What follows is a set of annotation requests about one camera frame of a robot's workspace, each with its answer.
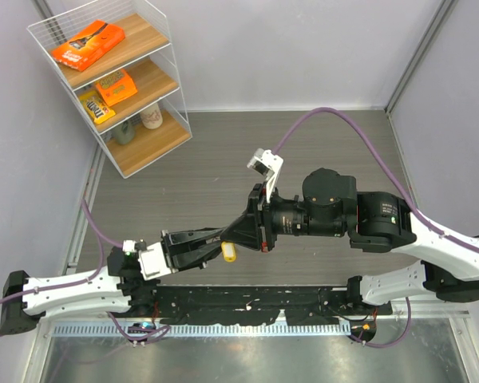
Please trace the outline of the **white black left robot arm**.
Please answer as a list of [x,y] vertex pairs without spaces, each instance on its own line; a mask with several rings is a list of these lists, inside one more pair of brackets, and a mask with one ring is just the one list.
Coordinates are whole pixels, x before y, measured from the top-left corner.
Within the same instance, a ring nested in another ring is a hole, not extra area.
[[3,287],[0,334],[22,334],[43,318],[112,314],[143,318],[156,303],[161,279],[193,268],[203,269],[221,252],[220,228],[163,231],[160,241],[129,242],[102,256],[95,270],[34,278],[23,270],[9,274]]

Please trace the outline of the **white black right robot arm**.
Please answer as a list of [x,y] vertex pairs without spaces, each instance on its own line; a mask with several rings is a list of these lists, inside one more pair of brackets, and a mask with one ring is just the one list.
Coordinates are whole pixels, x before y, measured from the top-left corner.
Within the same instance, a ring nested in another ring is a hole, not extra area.
[[446,302],[479,300],[479,236],[435,223],[407,202],[382,191],[360,192],[353,176],[320,168],[303,181],[303,194],[283,199],[256,184],[243,214],[221,239],[255,251],[271,251],[280,235],[348,236],[367,253],[399,253],[416,263],[379,275],[348,279],[347,309],[364,314],[397,298],[433,293]]

